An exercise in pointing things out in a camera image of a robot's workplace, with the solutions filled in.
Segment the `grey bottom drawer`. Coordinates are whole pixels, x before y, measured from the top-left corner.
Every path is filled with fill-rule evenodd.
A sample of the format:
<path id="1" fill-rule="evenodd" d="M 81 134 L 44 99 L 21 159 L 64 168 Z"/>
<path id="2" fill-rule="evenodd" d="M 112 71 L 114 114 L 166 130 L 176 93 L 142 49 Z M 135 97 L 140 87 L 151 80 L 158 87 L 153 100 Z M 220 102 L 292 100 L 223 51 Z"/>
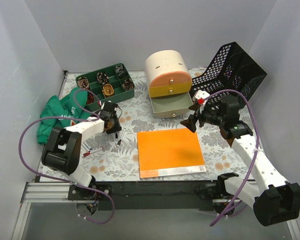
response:
<path id="1" fill-rule="evenodd" d="M 153 97 L 150 99 L 153 115 L 156 118 L 175 118 L 186 114 L 189 107 L 193 105 L 192 98 L 188 92 Z"/>

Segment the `orange folder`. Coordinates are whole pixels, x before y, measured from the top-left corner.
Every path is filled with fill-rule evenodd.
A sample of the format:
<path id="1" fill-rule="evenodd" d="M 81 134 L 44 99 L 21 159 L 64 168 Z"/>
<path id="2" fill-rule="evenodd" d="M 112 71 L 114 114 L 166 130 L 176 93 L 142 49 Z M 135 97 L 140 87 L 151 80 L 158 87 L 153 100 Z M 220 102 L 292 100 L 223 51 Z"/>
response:
<path id="1" fill-rule="evenodd" d="M 186 128 L 137 133 L 141 179 L 206 172 L 198 135 Z"/>

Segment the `black mesh file basket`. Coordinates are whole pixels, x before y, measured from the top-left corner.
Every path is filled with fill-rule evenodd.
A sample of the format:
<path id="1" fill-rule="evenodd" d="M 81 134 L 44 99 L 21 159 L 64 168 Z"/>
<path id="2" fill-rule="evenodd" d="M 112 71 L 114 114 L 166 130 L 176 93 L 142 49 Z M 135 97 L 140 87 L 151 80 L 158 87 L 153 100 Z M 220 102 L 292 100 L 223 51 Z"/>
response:
<path id="1" fill-rule="evenodd" d="M 192 79 L 191 97 L 198 90 L 210 95 L 221 90 L 236 90 L 249 100 L 267 73 L 237 42 L 222 45 L 203 74 Z"/>

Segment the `aluminium frame rail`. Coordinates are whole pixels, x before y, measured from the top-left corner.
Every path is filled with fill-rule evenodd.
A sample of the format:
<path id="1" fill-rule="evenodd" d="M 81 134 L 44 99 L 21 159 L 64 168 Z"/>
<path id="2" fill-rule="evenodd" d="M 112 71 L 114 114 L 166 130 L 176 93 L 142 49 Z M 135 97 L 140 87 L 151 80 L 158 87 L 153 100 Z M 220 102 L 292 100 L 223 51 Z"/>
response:
<path id="1" fill-rule="evenodd" d="M 11 239 L 22 239 L 32 203 L 67 203 L 69 189 L 70 184 L 64 182 L 27 182 Z"/>

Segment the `green cloth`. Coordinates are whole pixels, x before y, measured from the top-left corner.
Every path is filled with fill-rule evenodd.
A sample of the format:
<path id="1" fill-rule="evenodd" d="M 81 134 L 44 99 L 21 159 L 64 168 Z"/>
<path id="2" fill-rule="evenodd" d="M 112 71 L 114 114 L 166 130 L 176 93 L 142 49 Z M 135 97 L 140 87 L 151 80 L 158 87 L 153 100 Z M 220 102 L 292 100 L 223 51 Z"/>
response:
<path id="1" fill-rule="evenodd" d="M 37 143 L 45 145 L 55 127 L 66 128 L 78 123 L 77 120 L 86 120 L 90 114 L 83 111 L 86 107 L 89 93 L 87 91 L 76 92 L 79 88 L 73 88 L 68 95 L 59 99 L 58 96 L 52 96 L 46 103 L 40 117 L 43 120 L 39 123 L 36 132 Z"/>

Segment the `cream round drawer cabinet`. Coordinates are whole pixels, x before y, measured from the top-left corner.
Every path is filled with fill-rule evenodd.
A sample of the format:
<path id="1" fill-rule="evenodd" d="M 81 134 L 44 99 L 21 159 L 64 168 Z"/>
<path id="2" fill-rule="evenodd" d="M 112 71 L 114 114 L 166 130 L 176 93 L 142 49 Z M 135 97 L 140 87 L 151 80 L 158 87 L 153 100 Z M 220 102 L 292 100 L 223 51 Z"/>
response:
<path id="1" fill-rule="evenodd" d="M 155 77 L 164 73 L 175 71 L 189 73 L 182 55 L 175 50 L 162 50 L 155 52 L 146 59 L 144 64 L 144 75 L 148 87 L 150 81 Z"/>

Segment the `orange drawer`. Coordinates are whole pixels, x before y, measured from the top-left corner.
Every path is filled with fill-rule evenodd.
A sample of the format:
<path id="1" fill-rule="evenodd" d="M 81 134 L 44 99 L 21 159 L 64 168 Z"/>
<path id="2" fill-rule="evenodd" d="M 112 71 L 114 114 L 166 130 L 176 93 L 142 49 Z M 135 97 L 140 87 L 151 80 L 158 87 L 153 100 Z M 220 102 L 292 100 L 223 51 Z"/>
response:
<path id="1" fill-rule="evenodd" d="M 170 84 L 180 84 L 192 82 L 192 78 L 188 72 L 185 71 L 173 71 L 160 74 L 150 81 L 149 87 L 161 87 L 168 86 Z"/>

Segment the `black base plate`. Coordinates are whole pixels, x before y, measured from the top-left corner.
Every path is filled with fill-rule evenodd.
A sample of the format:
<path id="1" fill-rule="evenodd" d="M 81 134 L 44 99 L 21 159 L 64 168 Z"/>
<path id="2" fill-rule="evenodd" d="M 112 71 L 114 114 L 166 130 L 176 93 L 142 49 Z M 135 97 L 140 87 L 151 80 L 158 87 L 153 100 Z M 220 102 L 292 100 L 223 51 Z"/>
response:
<path id="1" fill-rule="evenodd" d="M 216 181 L 100 181 L 92 184 L 103 193 L 69 187 L 67 199 L 71 201 L 98 201 L 100 211 L 112 209 L 108 194 L 114 201 L 116 210 L 159 210 L 197 209 L 212 211 L 214 204 L 224 203 L 229 196 L 217 190 Z"/>

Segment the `white marker red cap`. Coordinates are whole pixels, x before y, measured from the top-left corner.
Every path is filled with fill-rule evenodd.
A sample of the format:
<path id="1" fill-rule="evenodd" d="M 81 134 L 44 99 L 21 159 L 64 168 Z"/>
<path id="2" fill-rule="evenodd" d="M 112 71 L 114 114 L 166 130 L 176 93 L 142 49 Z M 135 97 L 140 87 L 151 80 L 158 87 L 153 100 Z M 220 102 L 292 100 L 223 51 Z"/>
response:
<path id="1" fill-rule="evenodd" d="M 86 158 L 86 157 L 89 156 L 89 155 L 95 154 L 95 153 L 97 153 L 97 152 L 102 152 L 103 150 L 104 150 L 103 147 L 102 147 L 102 148 L 99 148 L 99 149 L 90 149 L 89 151 L 85 152 L 85 153 L 82 155 L 82 157 L 83 157 L 83 158 Z"/>

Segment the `green compartment organizer box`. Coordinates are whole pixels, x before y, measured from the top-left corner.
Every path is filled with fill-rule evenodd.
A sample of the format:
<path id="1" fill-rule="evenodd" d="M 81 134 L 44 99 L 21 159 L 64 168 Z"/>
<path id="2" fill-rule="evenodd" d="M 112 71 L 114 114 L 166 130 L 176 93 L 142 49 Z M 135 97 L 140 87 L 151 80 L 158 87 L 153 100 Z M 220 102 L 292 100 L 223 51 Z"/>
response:
<path id="1" fill-rule="evenodd" d="M 75 81 L 79 88 L 92 92 L 85 106 L 91 112 L 106 101 L 117 104 L 135 96 L 135 84 L 123 63 L 81 74 Z"/>

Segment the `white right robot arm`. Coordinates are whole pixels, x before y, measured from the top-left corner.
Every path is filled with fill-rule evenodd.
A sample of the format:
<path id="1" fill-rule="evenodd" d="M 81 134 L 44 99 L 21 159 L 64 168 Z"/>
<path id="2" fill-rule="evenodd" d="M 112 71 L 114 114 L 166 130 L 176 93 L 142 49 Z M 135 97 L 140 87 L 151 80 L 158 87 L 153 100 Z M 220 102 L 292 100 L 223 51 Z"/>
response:
<path id="1" fill-rule="evenodd" d="M 219 98 L 219 106 L 210 110 L 207 104 L 209 94 L 197 91 L 193 96 L 194 111 L 181 124 L 191 132 L 196 132 L 196 124 L 202 127 L 205 123 L 218 126 L 221 136 L 241 157 L 248 167 L 247 174 L 253 176 L 256 186 L 241 179 L 234 172 L 218 176 L 215 190 L 222 199 L 232 196 L 240 199 L 253 209 L 254 215 L 263 226 L 294 220 L 300 214 L 300 185 L 290 183 L 272 165 L 260 148 L 257 132 L 240 120 L 240 105 L 233 95 Z"/>

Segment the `yellow drawer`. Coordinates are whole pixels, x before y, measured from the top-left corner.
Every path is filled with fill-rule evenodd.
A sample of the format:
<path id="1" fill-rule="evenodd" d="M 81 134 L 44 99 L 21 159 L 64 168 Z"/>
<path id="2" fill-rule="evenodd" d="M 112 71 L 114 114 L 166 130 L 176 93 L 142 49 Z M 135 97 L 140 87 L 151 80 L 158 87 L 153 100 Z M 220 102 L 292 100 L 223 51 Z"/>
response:
<path id="1" fill-rule="evenodd" d="M 176 94 L 183 94 L 190 91 L 192 84 L 190 82 L 177 83 L 172 85 L 163 85 L 150 87 L 148 94 L 150 98 L 158 98 Z"/>

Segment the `white marker black cap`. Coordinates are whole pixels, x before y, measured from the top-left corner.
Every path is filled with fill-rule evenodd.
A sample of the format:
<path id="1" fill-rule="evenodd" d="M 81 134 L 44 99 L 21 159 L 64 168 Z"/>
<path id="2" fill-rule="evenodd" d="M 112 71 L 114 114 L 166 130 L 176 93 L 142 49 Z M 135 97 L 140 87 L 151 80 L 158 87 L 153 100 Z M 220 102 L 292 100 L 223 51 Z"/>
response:
<path id="1" fill-rule="evenodd" d="M 116 140 L 117 140 L 117 143 L 116 143 L 116 145 L 117 146 L 120 146 L 121 145 L 121 142 L 122 142 L 122 140 L 123 140 L 123 137 L 124 137 L 124 135 L 125 135 L 125 132 L 126 132 L 126 129 L 125 128 L 122 128 L 120 131 L 118 131 L 117 133 L 116 133 Z"/>

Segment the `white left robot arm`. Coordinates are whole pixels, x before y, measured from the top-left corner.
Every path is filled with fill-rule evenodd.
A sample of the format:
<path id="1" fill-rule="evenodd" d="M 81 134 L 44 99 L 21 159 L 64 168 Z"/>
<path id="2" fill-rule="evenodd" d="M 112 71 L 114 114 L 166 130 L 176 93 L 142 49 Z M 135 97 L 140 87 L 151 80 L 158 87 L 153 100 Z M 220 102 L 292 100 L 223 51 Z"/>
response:
<path id="1" fill-rule="evenodd" d="M 98 112 L 99 118 L 89 117 L 87 121 L 52 130 L 44 147 L 41 162 L 44 166 L 63 174 L 69 181 L 81 185 L 79 194 L 85 200 L 96 196 L 93 177 L 80 164 L 81 145 L 89 138 L 122 130 L 117 116 L 118 104 L 106 101 Z"/>

